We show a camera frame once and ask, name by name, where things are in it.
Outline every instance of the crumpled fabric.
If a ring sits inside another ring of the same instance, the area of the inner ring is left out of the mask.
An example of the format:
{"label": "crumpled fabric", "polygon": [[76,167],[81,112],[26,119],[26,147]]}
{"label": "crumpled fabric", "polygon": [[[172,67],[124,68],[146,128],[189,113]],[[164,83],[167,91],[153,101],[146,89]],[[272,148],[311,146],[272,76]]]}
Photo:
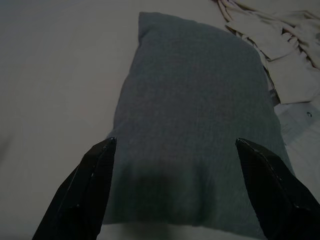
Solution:
{"label": "crumpled fabric", "polygon": [[258,51],[282,104],[310,102],[319,94],[319,1],[218,0],[218,4],[226,26]]}

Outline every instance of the gray pillow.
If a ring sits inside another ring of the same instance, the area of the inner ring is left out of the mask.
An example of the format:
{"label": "gray pillow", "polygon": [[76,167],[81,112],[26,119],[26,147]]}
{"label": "gray pillow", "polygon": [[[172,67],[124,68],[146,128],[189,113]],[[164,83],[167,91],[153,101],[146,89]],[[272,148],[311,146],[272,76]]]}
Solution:
{"label": "gray pillow", "polygon": [[105,224],[165,222],[264,238],[236,138],[290,163],[260,58],[244,41],[140,13],[139,46],[109,135],[117,150]]}

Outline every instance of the gray fabric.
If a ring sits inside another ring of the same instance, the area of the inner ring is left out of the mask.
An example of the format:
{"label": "gray fabric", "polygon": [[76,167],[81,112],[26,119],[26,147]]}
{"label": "gray fabric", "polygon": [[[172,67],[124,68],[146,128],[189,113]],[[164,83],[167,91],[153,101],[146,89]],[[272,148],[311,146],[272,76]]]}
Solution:
{"label": "gray fabric", "polygon": [[289,160],[259,55],[215,27],[139,16],[139,47],[114,117],[105,224],[156,221],[264,238],[236,138]]}

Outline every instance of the pillowcase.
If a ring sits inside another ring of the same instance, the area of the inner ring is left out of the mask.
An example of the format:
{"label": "pillowcase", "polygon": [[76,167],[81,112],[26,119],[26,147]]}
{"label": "pillowcase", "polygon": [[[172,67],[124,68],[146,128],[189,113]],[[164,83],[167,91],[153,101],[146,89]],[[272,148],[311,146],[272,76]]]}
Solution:
{"label": "pillowcase", "polygon": [[163,222],[264,239],[236,138],[290,168],[257,52],[215,27],[139,15],[139,46],[109,136],[117,138],[104,224]]}

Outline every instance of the pillow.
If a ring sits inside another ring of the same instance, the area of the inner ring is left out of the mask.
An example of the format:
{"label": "pillow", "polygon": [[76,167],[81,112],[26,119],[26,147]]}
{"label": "pillow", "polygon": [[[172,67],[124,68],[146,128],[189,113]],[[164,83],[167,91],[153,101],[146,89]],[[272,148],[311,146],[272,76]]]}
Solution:
{"label": "pillow", "polygon": [[109,136],[117,138],[104,224],[164,222],[264,239],[235,146],[290,168],[259,55],[232,34],[139,15],[139,46]]}

